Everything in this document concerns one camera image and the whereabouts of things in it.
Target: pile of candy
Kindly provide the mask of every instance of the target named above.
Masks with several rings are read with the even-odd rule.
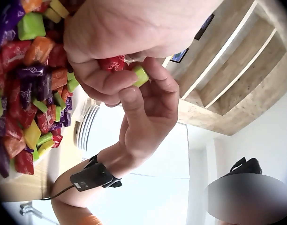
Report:
[[[33,162],[62,140],[71,125],[72,93],[79,85],[63,48],[63,31],[76,11],[59,0],[12,0],[0,16],[0,174],[10,165],[34,174]],[[128,69],[124,56],[99,59],[102,70]],[[149,80],[133,71],[140,87]]]

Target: fingernail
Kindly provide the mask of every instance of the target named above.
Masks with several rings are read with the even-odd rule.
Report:
[[[120,96],[121,101],[124,101],[127,103],[134,102],[136,101],[136,98],[137,98],[135,89],[132,87],[122,89],[119,92],[119,96]]]

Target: cable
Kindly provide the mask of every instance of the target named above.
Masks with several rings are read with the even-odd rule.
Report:
[[[67,190],[69,190],[69,189],[71,189],[72,187],[74,187],[75,185],[71,185],[71,186],[69,186],[68,188],[66,188],[66,189],[64,189],[64,190],[62,190],[61,192],[59,192],[57,195],[55,195],[55,196],[52,196],[52,197],[49,197],[49,198],[43,198],[43,199],[39,199],[40,201],[47,201],[47,200],[51,200],[51,199],[53,199],[53,198],[56,198],[56,197],[58,197],[59,195],[61,195],[62,193],[64,193],[64,192],[66,192]]]

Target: framed picture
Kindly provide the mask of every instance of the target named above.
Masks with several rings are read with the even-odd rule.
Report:
[[[173,55],[170,61],[180,63],[182,59],[184,58],[185,54],[187,53],[187,51],[188,51],[188,48],[178,54]]]

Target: finger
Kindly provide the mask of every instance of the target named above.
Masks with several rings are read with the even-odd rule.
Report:
[[[119,98],[128,120],[129,127],[140,129],[145,127],[149,119],[144,110],[144,99],[139,88],[129,87],[119,92]]]

